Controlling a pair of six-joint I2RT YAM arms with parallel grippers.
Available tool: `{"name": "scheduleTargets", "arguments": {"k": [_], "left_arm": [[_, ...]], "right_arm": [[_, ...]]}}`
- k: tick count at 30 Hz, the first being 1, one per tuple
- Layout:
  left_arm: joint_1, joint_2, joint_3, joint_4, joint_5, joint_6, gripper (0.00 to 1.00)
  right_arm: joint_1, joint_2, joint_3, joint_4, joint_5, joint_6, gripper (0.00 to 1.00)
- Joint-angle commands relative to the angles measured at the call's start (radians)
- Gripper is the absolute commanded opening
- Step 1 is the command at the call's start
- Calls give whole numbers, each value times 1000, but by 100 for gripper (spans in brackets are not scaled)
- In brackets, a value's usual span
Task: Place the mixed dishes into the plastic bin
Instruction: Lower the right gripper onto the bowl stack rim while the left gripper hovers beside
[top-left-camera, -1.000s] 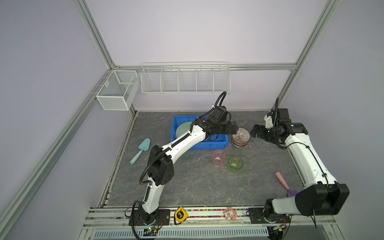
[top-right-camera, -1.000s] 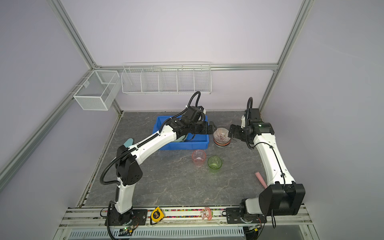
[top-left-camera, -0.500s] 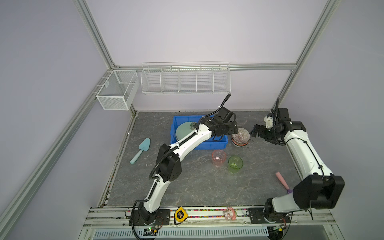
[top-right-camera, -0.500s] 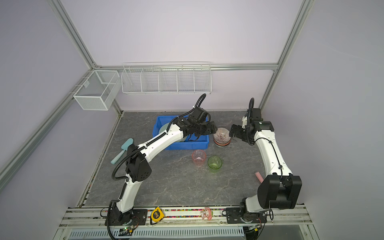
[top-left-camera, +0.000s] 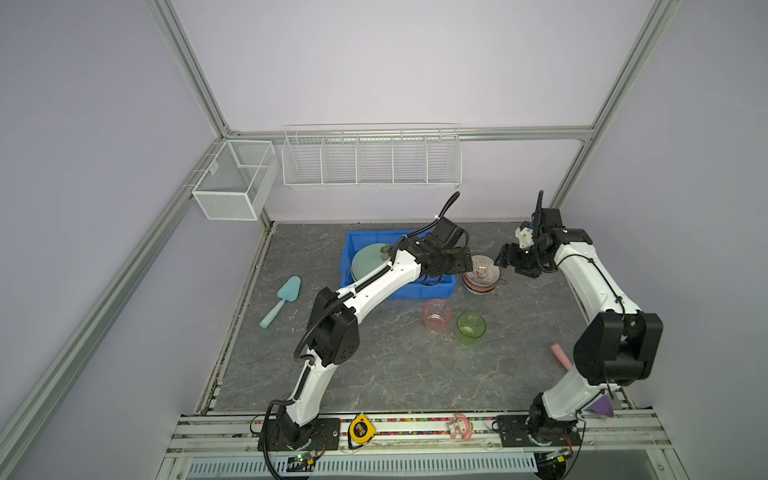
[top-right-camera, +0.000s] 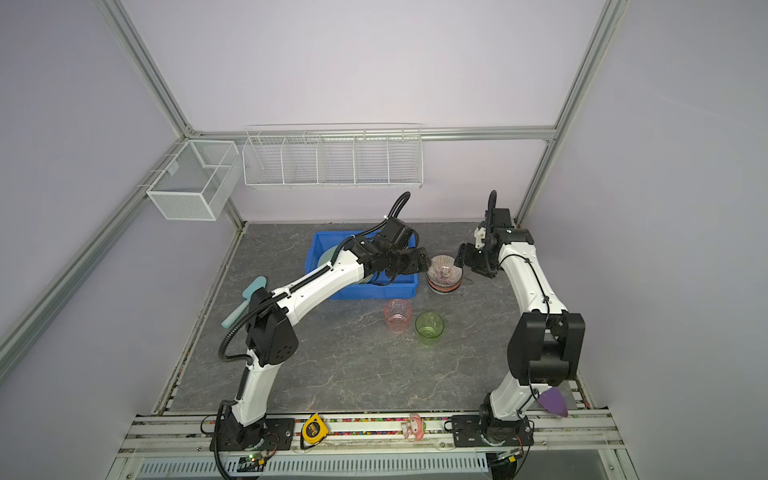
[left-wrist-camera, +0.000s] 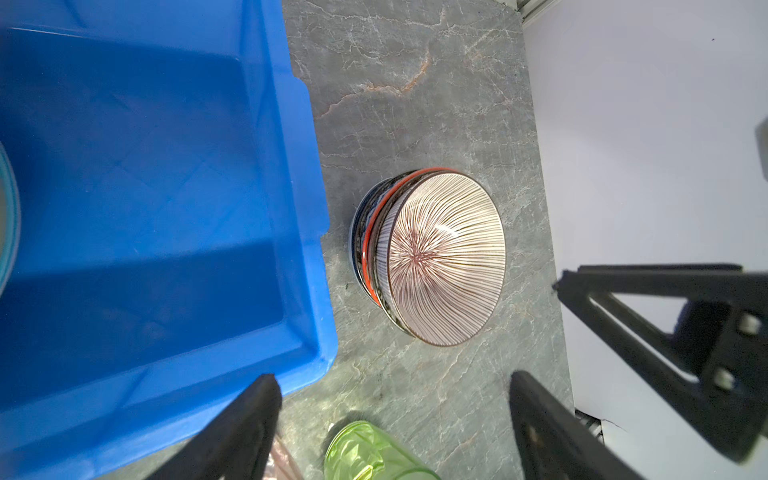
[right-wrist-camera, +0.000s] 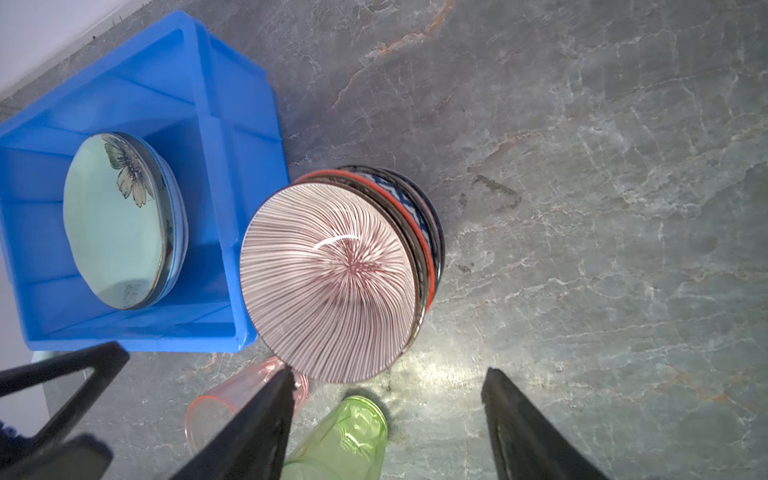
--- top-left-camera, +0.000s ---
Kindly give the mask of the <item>pink patterned bowl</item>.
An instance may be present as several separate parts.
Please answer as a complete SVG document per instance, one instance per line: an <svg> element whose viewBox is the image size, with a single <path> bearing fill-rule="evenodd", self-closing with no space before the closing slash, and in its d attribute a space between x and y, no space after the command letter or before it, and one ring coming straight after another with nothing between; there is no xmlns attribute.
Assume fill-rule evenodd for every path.
<svg viewBox="0 0 768 480"><path fill-rule="evenodd" d="M494 260L485 255L472 256L473 267L464 274L464 279L481 289L495 286L501 276L500 267Z"/></svg>

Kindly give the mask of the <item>light green flower plate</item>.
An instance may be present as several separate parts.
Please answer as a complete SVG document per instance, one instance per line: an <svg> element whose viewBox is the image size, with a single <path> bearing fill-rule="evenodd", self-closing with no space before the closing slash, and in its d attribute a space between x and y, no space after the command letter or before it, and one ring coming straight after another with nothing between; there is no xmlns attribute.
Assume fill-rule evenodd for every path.
<svg viewBox="0 0 768 480"><path fill-rule="evenodd" d="M389 243L373 243L363 247L352 258L350 272L354 282L360 280L385 264L394 247Z"/></svg>

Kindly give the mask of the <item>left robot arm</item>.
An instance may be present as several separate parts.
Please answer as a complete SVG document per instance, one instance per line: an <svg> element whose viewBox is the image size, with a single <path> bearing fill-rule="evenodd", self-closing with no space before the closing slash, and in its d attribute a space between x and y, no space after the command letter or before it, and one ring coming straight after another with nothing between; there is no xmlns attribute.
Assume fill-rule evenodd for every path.
<svg viewBox="0 0 768 480"><path fill-rule="evenodd" d="M292 354L302 364L300 376L287 399L269 403L260 431L263 449L301 448L322 430L323 396L338 367L358 350L360 324L379 304L411 283L432 287L472 270L469 235L446 217L459 196L454 192L429 224L400 236L371 273L336 291L317 293Z"/></svg>

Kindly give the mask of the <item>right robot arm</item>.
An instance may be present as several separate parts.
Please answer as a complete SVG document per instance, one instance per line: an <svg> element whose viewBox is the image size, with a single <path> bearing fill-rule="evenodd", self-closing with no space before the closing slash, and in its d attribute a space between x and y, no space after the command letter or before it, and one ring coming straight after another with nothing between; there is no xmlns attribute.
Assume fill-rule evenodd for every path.
<svg viewBox="0 0 768 480"><path fill-rule="evenodd" d="M530 221L516 228L514 241L501 247L494 263L529 278L561 273L587 322L573 348L572 368L532 401L526 430L533 443L552 443L571 432L600 398L650 376L662 320L624 293L592 238L567 227L558 209L538 199Z"/></svg>

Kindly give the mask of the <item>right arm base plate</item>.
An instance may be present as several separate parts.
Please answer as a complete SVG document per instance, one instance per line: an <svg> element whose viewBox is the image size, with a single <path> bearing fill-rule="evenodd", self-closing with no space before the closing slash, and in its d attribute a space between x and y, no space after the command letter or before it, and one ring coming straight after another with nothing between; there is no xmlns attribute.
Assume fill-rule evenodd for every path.
<svg viewBox="0 0 768 480"><path fill-rule="evenodd" d="M578 447L582 435L575 421L532 421L528 414L498 415L492 429L503 447Z"/></svg>

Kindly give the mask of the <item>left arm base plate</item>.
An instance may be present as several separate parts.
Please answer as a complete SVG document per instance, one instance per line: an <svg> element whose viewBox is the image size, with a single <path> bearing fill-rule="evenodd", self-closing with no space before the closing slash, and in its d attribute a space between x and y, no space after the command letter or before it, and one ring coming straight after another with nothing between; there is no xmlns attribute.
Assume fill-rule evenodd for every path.
<svg viewBox="0 0 768 480"><path fill-rule="evenodd" d="M338 449L341 437L341 419L318 417L304 426L297 426L290 418L270 419L266 433L259 435L258 450L268 452Z"/></svg>

